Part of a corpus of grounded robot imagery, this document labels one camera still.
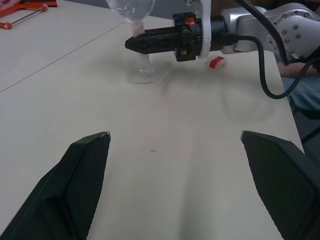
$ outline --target red object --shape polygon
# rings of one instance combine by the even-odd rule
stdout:
[[[215,59],[211,60],[209,67],[215,69],[217,67],[217,64],[223,59],[225,58],[222,56],[217,56]]]
[[[51,0],[51,1],[22,1],[21,3],[18,3],[12,7],[6,8],[4,10],[0,10],[0,18],[7,16],[9,14],[12,14],[14,12],[17,12],[19,10],[32,10],[32,11],[37,11],[41,10],[41,12],[46,12],[48,11],[49,7],[57,7],[57,2],[56,0]],[[12,23],[5,22],[2,23],[0,22],[0,29],[12,29]]]
[[[192,16],[188,16],[185,18],[184,22],[187,25],[194,25],[196,23],[196,19]]]

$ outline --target clear glass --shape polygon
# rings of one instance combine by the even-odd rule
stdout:
[[[131,23],[133,37],[145,32],[143,19],[150,14],[156,0],[106,0],[109,7]],[[166,77],[166,70],[150,63],[148,54],[137,53],[140,68],[135,69],[128,81],[132,85],[157,85]]]

